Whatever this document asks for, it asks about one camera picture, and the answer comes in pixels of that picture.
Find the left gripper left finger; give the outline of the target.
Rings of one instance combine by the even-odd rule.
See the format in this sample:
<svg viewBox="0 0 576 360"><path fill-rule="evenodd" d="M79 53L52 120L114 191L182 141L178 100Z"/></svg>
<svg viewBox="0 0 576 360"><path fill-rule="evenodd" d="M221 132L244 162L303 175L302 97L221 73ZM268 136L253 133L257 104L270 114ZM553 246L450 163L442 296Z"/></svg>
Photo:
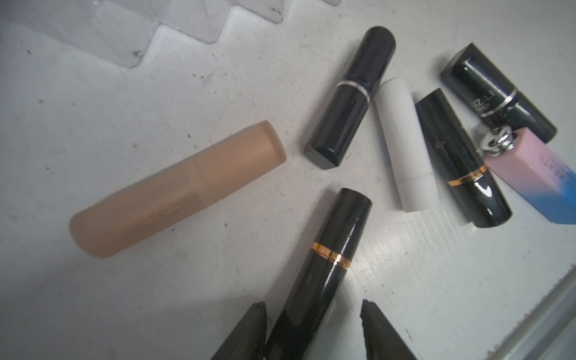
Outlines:
<svg viewBox="0 0 576 360"><path fill-rule="evenodd" d="M253 303L211 360L262 360L266 345L267 319L266 303Z"/></svg>

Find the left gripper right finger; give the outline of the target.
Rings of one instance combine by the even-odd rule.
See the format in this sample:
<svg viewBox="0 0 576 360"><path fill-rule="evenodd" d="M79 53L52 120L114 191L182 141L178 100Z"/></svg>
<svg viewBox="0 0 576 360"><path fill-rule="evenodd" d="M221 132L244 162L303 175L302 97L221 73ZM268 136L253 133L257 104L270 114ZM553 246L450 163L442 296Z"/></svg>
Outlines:
<svg viewBox="0 0 576 360"><path fill-rule="evenodd" d="M367 359L416 360L410 348L375 302L364 299L360 317Z"/></svg>

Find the black square lipstick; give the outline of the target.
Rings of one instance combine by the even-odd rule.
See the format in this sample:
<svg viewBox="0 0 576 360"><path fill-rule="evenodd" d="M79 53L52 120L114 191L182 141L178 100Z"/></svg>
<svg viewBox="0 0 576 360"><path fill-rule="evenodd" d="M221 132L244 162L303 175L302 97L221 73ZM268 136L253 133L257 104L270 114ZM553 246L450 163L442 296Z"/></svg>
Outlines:
<svg viewBox="0 0 576 360"><path fill-rule="evenodd" d="M529 128L544 143L557 134L556 126L474 43L458 52L440 77L490 128Z"/></svg>

